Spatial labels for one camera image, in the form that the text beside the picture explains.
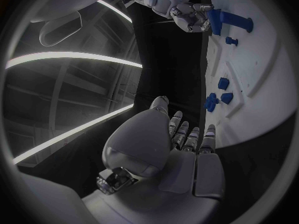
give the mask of blue toy piece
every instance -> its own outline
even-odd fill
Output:
[[[218,88],[222,90],[226,90],[229,85],[229,80],[221,77],[218,83]]]
[[[251,18],[244,18],[235,14],[222,11],[220,13],[220,21],[245,29],[247,32],[252,32],[253,22]]]
[[[233,98],[234,98],[233,93],[224,93],[221,96],[221,101],[228,105],[232,101]]]
[[[219,99],[216,98],[215,93],[211,93],[209,97],[207,97],[207,100],[204,104],[204,107],[209,111],[213,112],[216,104],[219,104]]]
[[[220,12],[221,9],[213,9],[211,11],[208,11],[208,17],[211,23],[212,31],[215,35],[219,35],[221,33],[222,23],[220,21]]]
[[[226,44],[235,44],[236,46],[238,45],[238,39],[236,39],[236,40],[234,40],[234,39],[232,39],[231,37],[229,37],[229,36],[227,36],[226,38],[225,38],[225,43]]]

